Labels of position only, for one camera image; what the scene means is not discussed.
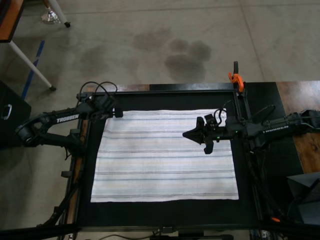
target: floor stain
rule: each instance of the floor stain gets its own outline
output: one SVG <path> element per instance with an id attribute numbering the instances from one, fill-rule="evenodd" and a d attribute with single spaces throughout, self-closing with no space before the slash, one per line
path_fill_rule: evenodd
<path id="1" fill-rule="evenodd" d="M 170 43 L 170 49 L 172 52 L 186 52 L 189 48 L 189 43 L 186 40 L 175 39 Z"/>
<path id="2" fill-rule="evenodd" d="M 211 48 L 202 41 L 189 45 L 186 40 L 175 39 L 169 47 L 180 54 L 166 58 L 164 65 L 170 77 L 177 83 L 198 83 L 206 77 L 204 63 L 211 58 Z"/>
<path id="3" fill-rule="evenodd" d="M 196 83 L 205 79 L 206 70 L 203 62 L 188 54 L 169 56 L 164 65 L 173 80 L 177 82 Z"/>
<path id="4" fill-rule="evenodd" d="M 191 44 L 189 54 L 199 61 L 209 61 L 211 58 L 211 47 L 202 41 L 196 41 Z"/>
<path id="5" fill-rule="evenodd" d="M 160 28 L 157 31 L 148 31 L 138 34 L 133 39 L 133 47 L 152 52 L 160 49 L 172 36 L 170 28 Z"/>
<path id="6" fill-rule="evenodd" d="M 92 78 L 108 72 L 108 64 L 104 59 L 106 51 L 104 46 L 96 46 L 82 54 L 79 63 L 84 76 Z"/>
<path id="7" fill-rule="evenodd" d="M 121 60 L 123 67 L 127 70 L 127 72 L 135 79 L 136 83 L 139 83 L 138 78 L 138 68 L 139 68 L 139 60 L 135 57 L 125 57 Z"/>

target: concrete floor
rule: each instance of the concrete floor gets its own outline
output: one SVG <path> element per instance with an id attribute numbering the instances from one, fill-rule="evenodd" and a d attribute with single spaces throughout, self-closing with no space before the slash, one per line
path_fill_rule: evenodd
<path id="1" fill-rule="evenodd" d="M 25 7 L 13 41 L 57 87 L 35 76 L 32 116 L 76 104 L 87 81 L 116 84 L 228 82 L 233 61 L 247 82 L 313 81 L 320 75 L 320 0 L 59 0 L 71 28 L 46 25 L 39 1 Z M 0 80 L 21 95 L 30 69 L 0 44 Z M 68 134 L 76 122 L 51 132 Z M 33 227 L 65 194 L 62 148 L 0 152 L 0 229 Z M 96 239 L 84 234 L 79 239 Z M 235 239 L 248 239 L 247 232 Z"/>

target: black table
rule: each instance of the black table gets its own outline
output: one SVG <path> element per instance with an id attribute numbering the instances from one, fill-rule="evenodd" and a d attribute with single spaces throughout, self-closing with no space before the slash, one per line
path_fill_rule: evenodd
<path id="1" fill-rule="evenodd" d="M 247 83 L 247 98 L 251 113 L 274 104 L 270 118 L 285 115 L 277 85 Z M 228 83 L 205 85 L 150 85 L 145 92 L 120 92 L 119 106 L 129 110 L 195 110 L 220 108 L 233 99 L 233 85 Z M 233 112 L 227 106 L 227 112 Z M 147 231 L 160 227 L 175 230 L 249 229 L 258 227 L 259 214 L 248 176 L 246 158 L 239 140 L 231 141 L 239 200 L 178 200 L 167 202 L 104 202 L 91 203 L 91 190 L 97 152 L 105 121 L 91 123 L 88 128 L 84 184 L 75 201 L 73 221 L 83 231 Z M 303 169 L 292 137 L 274 142 L 268 158 L 268 186 L 274 199 L 284 209 L 292 197 L 286 176 L 302 174 Z"/>

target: table leg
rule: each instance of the table leg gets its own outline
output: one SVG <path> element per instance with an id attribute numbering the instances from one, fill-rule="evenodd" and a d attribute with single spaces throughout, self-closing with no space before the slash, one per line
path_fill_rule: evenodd
<path id="1" fill-rule="evenodd" d="M 58 18 L 60 19 L 60 22 L 64 23 L 64 25 L 67 28 L 70 28 L 70 22 L 66 19 L 64 13 L 62 12 L 59 4 L 57 3 L 57 0 L 48 0 L 51 7 L 54 9 L 55 14 L 57 14 Z"/>
<path id="2" fill-rule="evenodd" d="M 18 46 L 13 42 L 9 42 L 11 48 L 19 55 L 20 58 L 34 71 L 35 74 L 50 88 L 51 91 L 55 91 L 56 88 L 51 85 L 51 83 L 42 75 L 42 73 L 36 68 L 35 65 L 27 58 L 27 56 L 18 48 Z"/>
<path id="3" fill-rule="evenodd" d="M 46 13 L 41 16 L 42 22 L 45 24 L 60 24 L 57 14 L 51 9 L 48 0 L 42 0 L 45 5 Z"/>

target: striped towel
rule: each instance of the striped towel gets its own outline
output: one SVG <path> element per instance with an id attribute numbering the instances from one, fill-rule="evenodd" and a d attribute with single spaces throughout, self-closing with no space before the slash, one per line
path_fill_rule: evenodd
<path id="1" fill-rule="evenodd" d="M 205 155 L 204 144 L 182 136 L 214 111 L 125 111 L 107 119 L 91 202 L 239 199 L 230 141 Z"/>

